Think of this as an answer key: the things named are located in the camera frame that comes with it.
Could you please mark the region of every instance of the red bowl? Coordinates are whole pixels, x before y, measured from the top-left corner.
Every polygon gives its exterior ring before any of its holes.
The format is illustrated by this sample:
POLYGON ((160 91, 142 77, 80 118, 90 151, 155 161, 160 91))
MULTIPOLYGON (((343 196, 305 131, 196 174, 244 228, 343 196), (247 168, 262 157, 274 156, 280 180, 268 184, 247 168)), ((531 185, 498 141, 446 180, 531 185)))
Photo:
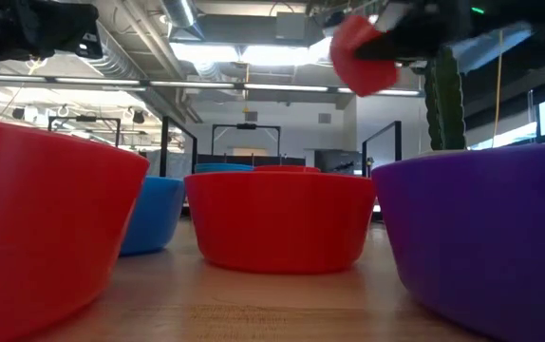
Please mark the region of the red bowl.
POLYGON ((257 166, 254 171, 274 171, 274 172, 321 172, 317 167, 296 166, 296 165, 268 165, 257 166))
POLYGON ((198 248, 242 271, 317 274, 346 269, 363 250, 374 205, 366 178, 290 172, 186 177, 198 248))
POLYGON ((102 291, 147 167, 110 146, 0 123, 0 341, 102 291))

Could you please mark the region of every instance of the table surface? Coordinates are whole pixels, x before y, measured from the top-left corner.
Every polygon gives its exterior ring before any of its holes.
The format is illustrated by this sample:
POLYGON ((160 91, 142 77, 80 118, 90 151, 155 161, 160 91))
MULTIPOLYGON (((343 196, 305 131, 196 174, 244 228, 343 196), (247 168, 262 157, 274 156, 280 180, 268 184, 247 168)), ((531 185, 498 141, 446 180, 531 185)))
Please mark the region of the table surface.
POLYGON ((26 341, 486 341, 415 303, 386 232, 352 270, 255 275, 206 263, 190 221, 160 253, 121 258, 91 305, 26 341))

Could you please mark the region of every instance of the green cactus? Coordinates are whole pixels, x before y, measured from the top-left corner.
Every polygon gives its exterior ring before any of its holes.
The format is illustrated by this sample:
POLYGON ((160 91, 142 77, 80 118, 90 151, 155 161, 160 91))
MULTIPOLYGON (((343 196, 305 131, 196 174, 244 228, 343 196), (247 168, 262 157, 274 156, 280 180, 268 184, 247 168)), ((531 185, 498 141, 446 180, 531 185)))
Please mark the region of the green cactus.
POLYGON ((444 47, 428 62, 424 74, 426 120, 433 150, 465 149, 464 107, 459 64, 444 47))

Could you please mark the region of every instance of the wall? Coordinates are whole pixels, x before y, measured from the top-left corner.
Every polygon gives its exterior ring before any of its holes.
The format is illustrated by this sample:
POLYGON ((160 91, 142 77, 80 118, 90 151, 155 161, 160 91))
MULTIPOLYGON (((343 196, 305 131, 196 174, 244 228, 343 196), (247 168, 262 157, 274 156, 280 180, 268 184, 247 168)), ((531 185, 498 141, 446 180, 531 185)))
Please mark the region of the wall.
MULTIPOLYGON (((211 153, 212 124, 241 124, 245 122, 244 104, 232 102, 215 104, 202 102, 193 108, 205 123, 188 124, 187 128, 198 138, 198 153, 211 153)), ((249 103, 251 111, 258 112, 257 124, 281 126, 281 154, 288 157, 306 158, 307 165, 314 165, 315 149, 343 148, 343 111, 334 104, 285 104, 259 102, 249 103), (319 113, 331 114, 331 124, 318 123, 319 113)), ((216 136, 224 128, 216 130, 216 136)), ((276 137, 276 131, 268 130, 276 137)), ((232 154, 233 148, 265 148, 269 155, 276 155, 276 141, 262 129, 239 131, 228 129, 216 140, 215 154, 232 154)), ((186 150, 192 146, 187 143, 186 150)))
POLYGON ((343 142, 345 151, 357 150, 357 97, 353 97, 343 115, 343 142))

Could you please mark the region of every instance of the black frame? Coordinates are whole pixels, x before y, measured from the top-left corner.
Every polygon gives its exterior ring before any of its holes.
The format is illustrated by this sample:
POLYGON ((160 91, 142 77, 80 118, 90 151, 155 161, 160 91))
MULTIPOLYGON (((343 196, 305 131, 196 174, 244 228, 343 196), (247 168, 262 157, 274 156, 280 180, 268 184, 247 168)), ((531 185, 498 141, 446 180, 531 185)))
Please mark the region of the black frame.
POLYGON ((259 125, 259 124, 250 124, 250 127, 253 128, 242 128, 241 123, 238 124, 217 124, 215 123, 212 125, 212 156, 214 155, 214 147, 216 146, 216 129, 219 127, 231 127, 241 130, 246 129, 258 129, 258 128, 271 128, 276 130, 276 155, 277 157, 281 157, 281 126, 274 126, 274 125, 259 125))
POLYGON ((385 133, 387 130, 391 128, 395 128, 395 162, 398 162, 402 159, 402 122, 400 121, 394 121, 384 127, 383 129, 379 130, 378 132, 374 133, 371 137, 365 139, 361 143, 361 170, 362 170, 362 176, 363 177, 369 177, 368 174, 369 168, 367 167, 367 143, 369 141, 379 137, 381 134, 385 133))
POLYGON ((193 153, 192 153, 192 164, 191 164, 191 173, 195 173, 195 165, 197 164, 198 158, 198 139, 186 129, 181 123, 178 123, 174 119, 168 116, 162 117, 162 125, 160 130, 160 169, 159 176, 167 177, 167 151, 169 149, 169 123, 173 126, 179 128, 182 133, 186 134, 193 140, 193 153))
POLYGON ((91 116, 74 116, 74 117, 62 117, 62 116, 50 116, 48 117, 47 130, 51 132, 53 128, 53 122, 56 120, 63 121, 64 123, 69 120, 75 120, 77 123, 95 123, 97 121, 113 122, 117 125, 117 131, 114 137, 114 146, 119 147, 119 141, 121 140, 121 119, 118 118, 97 118, 91 116))

